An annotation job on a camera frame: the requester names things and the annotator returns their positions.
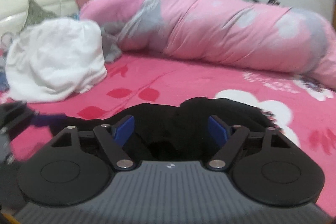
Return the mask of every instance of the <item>gray ribbed plate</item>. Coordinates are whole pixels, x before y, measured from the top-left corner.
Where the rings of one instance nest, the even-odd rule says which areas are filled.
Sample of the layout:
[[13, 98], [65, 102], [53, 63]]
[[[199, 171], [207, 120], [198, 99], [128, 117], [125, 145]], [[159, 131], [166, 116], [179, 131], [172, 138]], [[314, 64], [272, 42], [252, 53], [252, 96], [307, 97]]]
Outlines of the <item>gray ribbed plate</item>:
[[314, 204], [273, 208], [239, 193], [225, 173], [199, 162], [148, 162], [118, 173], [92, 200], [67, 208], [28, 203], [17, 215], [22, 224], [326, 224]]

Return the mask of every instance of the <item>blue gripper pad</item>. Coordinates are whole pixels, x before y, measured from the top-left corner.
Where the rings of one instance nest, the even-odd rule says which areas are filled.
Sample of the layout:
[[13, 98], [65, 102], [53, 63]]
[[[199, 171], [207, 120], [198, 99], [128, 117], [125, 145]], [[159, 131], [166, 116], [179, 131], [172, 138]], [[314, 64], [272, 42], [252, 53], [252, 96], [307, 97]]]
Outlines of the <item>blue gripper pad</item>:
[[219, 147], [223, 147], [231, 136], [231, 128], [215, 115], [208, 119], [208, 132]]
[[114, 141], [123, 147], [129, 137], [133, 134], [135, 128], [135, 119], [133, 116], [128, 115], [120, 122], [112, 126], [112, 136]]

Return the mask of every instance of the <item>metal screw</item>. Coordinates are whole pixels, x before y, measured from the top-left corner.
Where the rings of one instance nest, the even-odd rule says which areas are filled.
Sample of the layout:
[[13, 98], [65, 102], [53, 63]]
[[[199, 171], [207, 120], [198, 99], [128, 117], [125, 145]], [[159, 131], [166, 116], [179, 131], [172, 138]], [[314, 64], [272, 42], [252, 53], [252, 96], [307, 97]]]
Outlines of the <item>metal screw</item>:
[[7, 127], [3, 127], [2, 129], [0, 129], [0, 134], [3, 135], [7, 132]]
[[15, 161], [14, 155], [10, 155], [6, 160], [6, 163], [7, 164], [12, 164], [14, 161]]
[[128, 169], [133, 166], [133, 162], [131, 160], [120, 160], [117, 162], [117, 166], [122, 169]]
[[215, 169], [222, 169], [226, 163], [223, 160], [212, 160], [209, 162], [209, 166]]

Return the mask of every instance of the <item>green cushion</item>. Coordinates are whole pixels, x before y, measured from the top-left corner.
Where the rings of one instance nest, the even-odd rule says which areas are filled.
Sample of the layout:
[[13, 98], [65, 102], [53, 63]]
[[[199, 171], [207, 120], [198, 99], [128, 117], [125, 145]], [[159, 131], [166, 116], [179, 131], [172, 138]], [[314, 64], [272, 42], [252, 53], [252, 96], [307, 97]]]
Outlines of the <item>green cushion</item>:
[[29, 0], [28, 5], [27, 19], [21, 31], [26, 29], [28, 26], [40, 24], [45, 19], [58, 17], [58, 15], [54, 12], [44, 10], [35, 2], [35, 0]]

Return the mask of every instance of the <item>black cloth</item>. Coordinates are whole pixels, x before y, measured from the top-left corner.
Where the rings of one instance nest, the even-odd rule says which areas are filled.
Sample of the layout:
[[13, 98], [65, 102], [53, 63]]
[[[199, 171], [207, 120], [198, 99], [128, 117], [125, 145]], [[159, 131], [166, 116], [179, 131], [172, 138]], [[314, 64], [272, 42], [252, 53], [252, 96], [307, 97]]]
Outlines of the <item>black cloth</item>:
[[67, 117], [50, 126], [56, 135], [67, 126], [90, 131], [101, 124], [115, 124], [126, 115], [135, 118], [135, 133], [124, 151], [140, 160], [207, 162], [218, 151], [207, 131], [208, 118], [217, 115], [229, 126], [239, 124], [250, 131], [264, 132], [270, 121], [255, 107], [228, 99], [193, 98], [179, 107], [144, 103], [119, 112], [111, 118], [85, 121]]

